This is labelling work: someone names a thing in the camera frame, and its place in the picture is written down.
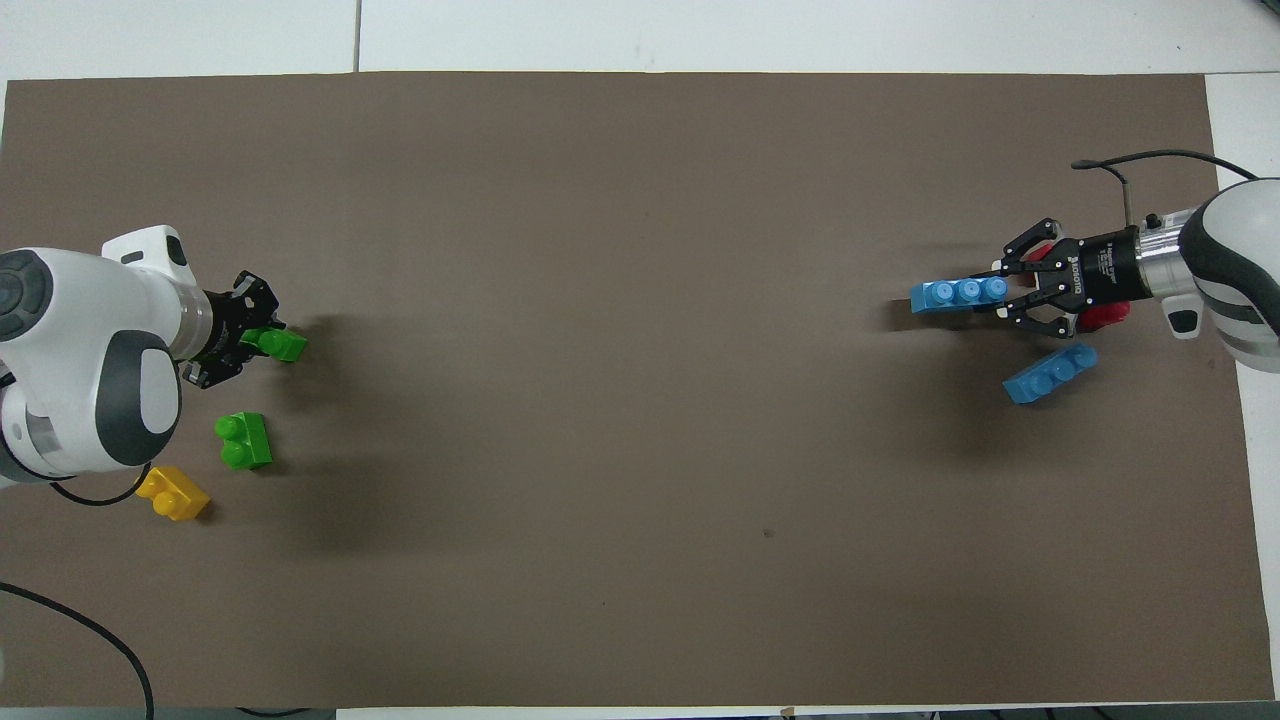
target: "brown mat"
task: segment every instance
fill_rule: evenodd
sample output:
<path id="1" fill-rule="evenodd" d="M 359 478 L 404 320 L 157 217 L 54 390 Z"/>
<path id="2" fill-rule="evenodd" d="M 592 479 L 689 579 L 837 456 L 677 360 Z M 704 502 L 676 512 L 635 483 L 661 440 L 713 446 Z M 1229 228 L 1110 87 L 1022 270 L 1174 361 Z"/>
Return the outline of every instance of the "brown mat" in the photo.
<path id="1" fill-rule="evenodd" d="M 205 521 L 12 488 L 0 577 L 164 705 L 1271 697 L 1216 340 L 1139 306 L 1018 407 L 1052 342 L 891 302 L 1046 214 L 1119 227 L 1068 163 L 1162 146 L 1211 147 L 1202 78 L 13 83 L 5 247 L 169 223 L 312 346 L 186 392 L 160 460 Z M 1132 178 L 1140 213 L 1215 190 Z M 275 465 L 219 464 L 238 410 Z M 0 633 L 5 705 L 138 702 L 68 621 L 0 598 Z"/>

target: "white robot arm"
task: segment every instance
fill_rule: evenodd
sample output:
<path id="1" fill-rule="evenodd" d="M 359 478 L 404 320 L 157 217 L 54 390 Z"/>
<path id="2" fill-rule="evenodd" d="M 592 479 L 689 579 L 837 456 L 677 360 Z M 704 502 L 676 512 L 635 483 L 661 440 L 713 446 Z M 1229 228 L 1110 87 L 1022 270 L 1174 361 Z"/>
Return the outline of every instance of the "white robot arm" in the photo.
<path id="1" fill-rule="evenodd" d="M 1280 373 L 1280 178 L 1220 192 L 1190 215 L 1179 246 L 1228 352 Z"/>
<path id="2" fill-rule="evenodd" d="M 148 462 L 182 398 L 239 373 L 255 327 L 283 328 L 261 279 L 206 293 L 168 225 L 131 232 L 93 256 L 32 247 L 0 254 L 0 477 L 50 482 Z"/>
<path id="3" fill-rule="evenodd" d="M 1125 183 L 1111 165 L 1161 155 L 1212 161 L 1248 179 L 1198 208 L 1147 215 L 1140 227 L 1128 224 L 1083 240 L 1062 237 L 1059 223 L 1044 218 L 1005 245 L 989 272 L 973 275 L 1028 274 L 1036 288 L 975 311 L 992 310 L 1018 328 L 1069 338 L 1076 329 L 1106 324 L 1078 328 L 1076 320 L 1091 313 L 1155 299 L 1175 338 L 1198 337 L 1207 310 L 1231 356 L 1249 368 L 1280 373 L 1280 178 L 1258 178 L 1189 150 L 1082 160 L 1073 168 L 1105 168 Z M 1126 193 L 1126 215 L 1128 208 Z M 1044 319 L 1028 313 L 1044 307 L 1061 314 Z"/>

